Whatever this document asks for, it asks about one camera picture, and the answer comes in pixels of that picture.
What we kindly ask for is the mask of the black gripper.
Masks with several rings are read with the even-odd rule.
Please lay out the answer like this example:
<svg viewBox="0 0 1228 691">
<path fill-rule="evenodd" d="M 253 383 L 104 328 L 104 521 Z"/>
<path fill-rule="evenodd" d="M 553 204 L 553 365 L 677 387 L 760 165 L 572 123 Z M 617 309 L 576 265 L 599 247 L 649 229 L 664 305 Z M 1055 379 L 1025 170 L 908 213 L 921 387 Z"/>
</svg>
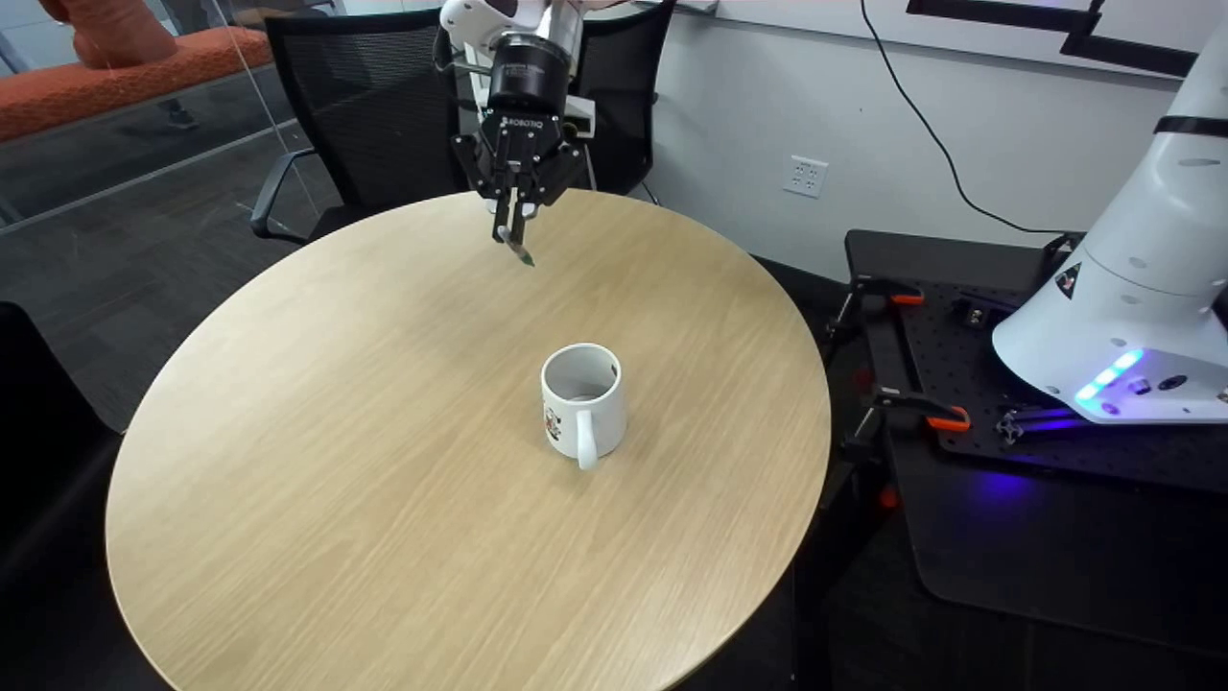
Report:
<svg viewBox="0 0 1228 691">
<path fill-rule="evenodd" d="M 565 118 L 565 98 L 569 55 L 556 43 L 537 36 L 495 43 L 481 127 L 453 137 L 469 185 L 495 200 L 495 243 L 510 236 L 523 247 L 537 204 L 553 204 L 585 174 L 585 145 Z"/>
</svg>

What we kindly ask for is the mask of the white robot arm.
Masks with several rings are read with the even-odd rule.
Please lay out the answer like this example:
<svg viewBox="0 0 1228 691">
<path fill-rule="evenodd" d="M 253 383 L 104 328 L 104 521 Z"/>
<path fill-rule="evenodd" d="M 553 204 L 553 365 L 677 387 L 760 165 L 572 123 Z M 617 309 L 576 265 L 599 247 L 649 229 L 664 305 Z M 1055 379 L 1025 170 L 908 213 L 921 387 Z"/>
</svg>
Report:
<svg viewBox="0 0 1228 691">
<path fill-rule="evenodd" d="M 455 133 L 491 237 L 531 260 L 526 224 L 585 170 L 613 92 L 581 85 L 591 0 L 444 0 L 476 133 Z M 994 359 L 1092 428 L 1223 428 L 1228 22 L 1192 59 L 1151 145 L 1081 243 L 994 332 Z"/>
</svg>

